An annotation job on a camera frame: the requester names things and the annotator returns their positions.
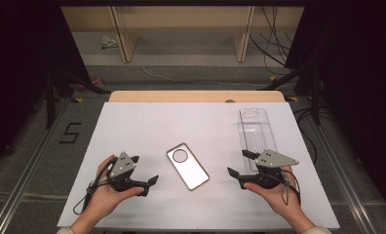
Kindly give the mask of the light wooden table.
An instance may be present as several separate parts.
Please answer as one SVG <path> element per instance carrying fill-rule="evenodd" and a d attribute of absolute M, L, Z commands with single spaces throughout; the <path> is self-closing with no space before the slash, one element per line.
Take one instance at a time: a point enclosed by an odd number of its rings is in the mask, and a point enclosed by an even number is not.
<path fill-rule="evenodd" d="M 279 91 L 115 91 L 109 102 L 285 102 Z"/>

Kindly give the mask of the person's left hand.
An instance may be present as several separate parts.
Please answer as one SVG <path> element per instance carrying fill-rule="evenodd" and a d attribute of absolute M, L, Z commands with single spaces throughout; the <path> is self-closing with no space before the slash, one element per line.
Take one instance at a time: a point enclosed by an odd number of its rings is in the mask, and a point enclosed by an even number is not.
<path fill-rule="evenodd" d="M 100 220 L 110 215 L 121 202 L 143 191 L 144 189 L 142 187 L 134 187 L 123 192 L 118 192 L 110 185 L 103 185 L 96 189 L 89 205 L 77 221 L 93 228 Z"/>

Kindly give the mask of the aluminium floor rail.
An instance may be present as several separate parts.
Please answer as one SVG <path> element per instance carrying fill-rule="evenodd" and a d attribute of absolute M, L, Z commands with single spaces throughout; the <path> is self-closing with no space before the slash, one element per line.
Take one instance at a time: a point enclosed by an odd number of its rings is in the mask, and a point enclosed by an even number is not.
<path fill-rule="evenodd" d="M 335 190 L 344 198 L 343 202 L 337 203 L 334 200 L 331 200 L 330 203 L 333 206 L 347 206 L 362 234 L 376 234 L 375 225 L 370 219 L 365 203 L 355 191 L 349 176 L 343 171 L 342 164 L 338 161 L 337 155 L 332 149 L 330 141 L 322 126 L 317 125 L 313 118 L 313 113 L 310 110 L 311 102 L 307 97 L 303 97 L 300 100 L 300 104 L 303 108 L 307 109 L 307 113 L 301 114 L 298 117 L 297 123 L 300 123 L 303 118 L 307 118 L 310 128 L 312 129 L 311 136 L 306 133 L 303 133 L 303 135 L 310 140 L 312 146 L 315 148 L 315 159 L 313 162 L 315 165 L 318 165 L 319 157 L 323 156 L 324 161 L 327 163 L 328 170 L 332 175 L 334 184 L 336 185 Z"/>
<path fill-rule="evenodd" d="M 9 224 L 11 223 L 22 197 L 29 186 L 39 164 L 41 163 L 44 153 L 48 147 L 51 137 L 57 127 L 57 124 L 68 106 L 67 100 L 62 100 L 56 110 L 56 117 L 49 127 L 45 127 L 40 135 L 39 141 L 34 147 L 34 151 L 28 157 L 28 161 L 22 168 L 21 174 L 17 177 L 15 186 L 11 189 L 8 195 L 0 194 L 0 201 L 3 206 L 0 209 L 0 234 L 5 234 Z"/>

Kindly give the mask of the white board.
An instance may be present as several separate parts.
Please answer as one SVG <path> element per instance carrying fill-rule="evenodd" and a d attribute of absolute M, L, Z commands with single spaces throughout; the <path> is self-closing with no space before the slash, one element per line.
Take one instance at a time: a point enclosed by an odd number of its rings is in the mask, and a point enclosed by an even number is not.
<path fill-rule="evenodd" d="M 241 189 L 228 173 L 243 172 L 245 159 L 237 123 L 240 103 L 108 102 L 100 113 L 59 225 L 76 219 L 97 166 L 108 156 L 127 152 L 139 158 L 135 180 L 157 183 L 145 197 L 123 202 L 99 222 L 101 229 L 133 231 L 266 231 L 289 225 L 259 196 Z M 186 143 L 210 178 L 190 190 L 167 156 Z"/>

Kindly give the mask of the white crumpled scrap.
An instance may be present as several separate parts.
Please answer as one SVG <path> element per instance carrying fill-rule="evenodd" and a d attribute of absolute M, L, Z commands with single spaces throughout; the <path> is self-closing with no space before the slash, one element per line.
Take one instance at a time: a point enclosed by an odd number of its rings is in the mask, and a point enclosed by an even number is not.
<path fill-rule="evenodd" d="M 118 47 L 118 44 L 114 39 L 111 39 L 107 36 L 103 36 L 101 38 L 101 48 L 103 50 L 117 48 L 117 47 Z"/>

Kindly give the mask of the pink object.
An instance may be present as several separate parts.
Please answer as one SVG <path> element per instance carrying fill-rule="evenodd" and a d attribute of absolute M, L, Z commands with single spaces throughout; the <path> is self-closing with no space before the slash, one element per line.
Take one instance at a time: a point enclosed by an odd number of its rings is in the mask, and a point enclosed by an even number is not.
<path fill-rule="evenodd" d="M 96 86 L 96 87 L 101 87 L 104 85 L 104 80 L 102 78 L 96 78 L 96 79 L 92 79 L 91 80 L 91 83 Z M 82 85 L 82 84 L 77 84 L 76 85 L 76 89 L 78 91 L 84 91 L 84 90 L 87 90 L 87 87 Z"/>

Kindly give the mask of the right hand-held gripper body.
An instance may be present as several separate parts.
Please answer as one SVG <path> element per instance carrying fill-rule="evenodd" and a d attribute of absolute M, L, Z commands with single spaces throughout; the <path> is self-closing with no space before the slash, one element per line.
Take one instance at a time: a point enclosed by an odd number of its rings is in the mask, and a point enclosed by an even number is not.
<path fill-rule="evenodd" d="M 272 189 L 285 182 L 282 176 L 284 166 L 299 164 L 297 160 L 271 149 L 265 149 L 259 153 L 259 157 L 254 162 L 257 173 L 255 175 L 244 175 L 244 179 L 238 179 L 242 188 L 247 182 L 250 182 L 265 189 Z"/>

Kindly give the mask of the person's right hand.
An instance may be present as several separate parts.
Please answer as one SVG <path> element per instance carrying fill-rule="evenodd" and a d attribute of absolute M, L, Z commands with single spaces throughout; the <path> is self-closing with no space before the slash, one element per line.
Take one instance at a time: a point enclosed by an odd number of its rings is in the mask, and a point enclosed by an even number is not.
<path fill-rule="evenodd" d="M 297 195 L 283 184 L 279 184 L 272 189 L 265 189 L 257 184 L 248 182 L 244 187 L 261 196 L 270 208 L 286 221 L 288 221 L 288 217 L 292 213 L 303 212 L 299 205 Z"/>

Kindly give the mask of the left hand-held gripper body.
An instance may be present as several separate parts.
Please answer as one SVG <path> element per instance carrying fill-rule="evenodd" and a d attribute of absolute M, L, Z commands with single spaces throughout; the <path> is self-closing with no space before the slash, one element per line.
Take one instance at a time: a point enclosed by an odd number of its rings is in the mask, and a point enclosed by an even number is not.
<path fill-rule="evenodd" d="M 131 188 L 141 187 L 143 191 L 139 193 L 139 196 L 146 197 L 150 187 L 147 182 L 131 179 L 131 175 L 134 172 L 135 167 L 136 163 L 132 161 L 131 157 L 126 152 L 122 152 L 114 161 L 112 168 L 108 171 L 108 183 L 118 192 L 124 192 Z"/>

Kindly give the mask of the black curtain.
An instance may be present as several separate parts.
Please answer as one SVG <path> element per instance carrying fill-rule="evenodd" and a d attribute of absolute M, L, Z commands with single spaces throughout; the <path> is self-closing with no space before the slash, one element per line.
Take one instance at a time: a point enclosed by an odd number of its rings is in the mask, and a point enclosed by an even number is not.
<path fill-rule="evenodd" d="M 90 76 L 61 7 L 46 0 L 0 0 L 0 156 L 19 132 L 46 77 L 70 94 Z"/>
<path fill-rule="evenodd" d="M 386 0 L 296 0 L 304 7 L 290 63 L 314 55 L 324 95 L 386 202 Z"/>

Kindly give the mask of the light wooden desk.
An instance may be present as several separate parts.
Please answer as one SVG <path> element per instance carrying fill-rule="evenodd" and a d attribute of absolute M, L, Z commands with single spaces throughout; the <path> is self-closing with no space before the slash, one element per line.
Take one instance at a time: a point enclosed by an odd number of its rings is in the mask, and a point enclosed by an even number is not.
<path fill-rule="evenodd" d="M 227 32 L 233 37 L 238 62 L 246 57 L 250 35 L 275 28 L 294 33 L 302 7 L 63 7 L 72 31 L 107 31 L 116 35 L 122 61 L 134 55 L 143 32 Z"/>

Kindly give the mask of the clear plastic packaging tray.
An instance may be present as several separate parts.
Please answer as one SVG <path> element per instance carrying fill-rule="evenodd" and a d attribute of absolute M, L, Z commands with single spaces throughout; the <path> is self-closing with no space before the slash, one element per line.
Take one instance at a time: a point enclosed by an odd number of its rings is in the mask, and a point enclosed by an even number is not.
<path fill-rule="evenodd" d="M 241 148 L 243 150 L 248 150 L 253 153 L 262 153 L 265 150 L 277 150 L 265 109 L 240 109 L 237 126 Z"/>

